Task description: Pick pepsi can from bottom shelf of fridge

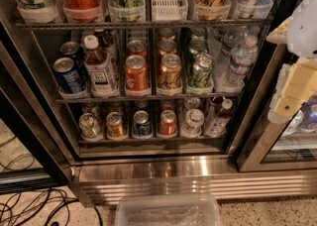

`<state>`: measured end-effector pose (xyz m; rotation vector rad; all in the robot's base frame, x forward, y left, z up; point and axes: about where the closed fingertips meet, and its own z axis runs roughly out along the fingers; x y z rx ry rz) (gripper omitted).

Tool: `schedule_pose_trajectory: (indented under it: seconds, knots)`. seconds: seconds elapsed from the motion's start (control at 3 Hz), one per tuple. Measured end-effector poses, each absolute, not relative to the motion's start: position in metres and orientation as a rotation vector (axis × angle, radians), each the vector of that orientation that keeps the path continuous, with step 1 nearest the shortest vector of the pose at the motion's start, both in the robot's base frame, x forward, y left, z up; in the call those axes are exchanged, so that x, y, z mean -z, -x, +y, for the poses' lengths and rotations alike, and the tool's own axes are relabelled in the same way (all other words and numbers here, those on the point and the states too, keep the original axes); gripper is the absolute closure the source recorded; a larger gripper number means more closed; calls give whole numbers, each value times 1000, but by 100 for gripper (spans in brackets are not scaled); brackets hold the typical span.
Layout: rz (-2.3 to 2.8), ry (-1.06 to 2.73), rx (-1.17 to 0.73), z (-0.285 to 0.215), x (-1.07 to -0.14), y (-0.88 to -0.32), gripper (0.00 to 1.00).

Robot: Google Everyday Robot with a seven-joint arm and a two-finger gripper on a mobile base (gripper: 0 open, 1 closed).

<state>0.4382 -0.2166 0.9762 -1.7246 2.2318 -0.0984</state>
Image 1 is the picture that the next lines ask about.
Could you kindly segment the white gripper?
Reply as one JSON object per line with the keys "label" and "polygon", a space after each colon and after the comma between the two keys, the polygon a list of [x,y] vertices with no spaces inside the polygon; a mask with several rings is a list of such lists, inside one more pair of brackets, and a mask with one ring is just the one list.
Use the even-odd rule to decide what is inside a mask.
{"label": "white gripper", "polygon": [[[317,0],[302,0],[290,18],[269,32],[266,40],[280,45],[299,57],[317,57]],[[317,61],[300,58],[295,64],[282,65],[267,119],[282,124],[292,119],[304,102],[317,91]]]}

